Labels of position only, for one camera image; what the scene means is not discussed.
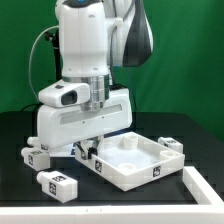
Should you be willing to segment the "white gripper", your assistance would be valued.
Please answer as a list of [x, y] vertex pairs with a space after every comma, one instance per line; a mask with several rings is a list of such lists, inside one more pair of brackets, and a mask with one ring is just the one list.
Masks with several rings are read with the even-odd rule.
[[[105, 135], [131, 125], [132, 112], [129, 90], [126, 88], [110, 92], [109, 99], [99, 111], [82, 111], [79, 105], [52, 108], [42, 106], [37, 116], [37, 133], [41, 145], [57, 148], [78, 141], [92, 139], [88, 157], [98, 155], [98, 147]], [[76, 143], [81, 158], [87, 154], [80, 143]]]

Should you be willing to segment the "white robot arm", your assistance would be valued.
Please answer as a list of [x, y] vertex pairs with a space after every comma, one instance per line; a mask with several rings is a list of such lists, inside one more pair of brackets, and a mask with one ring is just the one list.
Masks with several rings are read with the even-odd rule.
[[101, 138], [132, 122], [129, 92], [115, 66], [144, 64], [153, 36], [142, 0], [57, 0], [62, 78], [39, 92], [37, 147], [67, 157], [73, 144], [94, 152]]

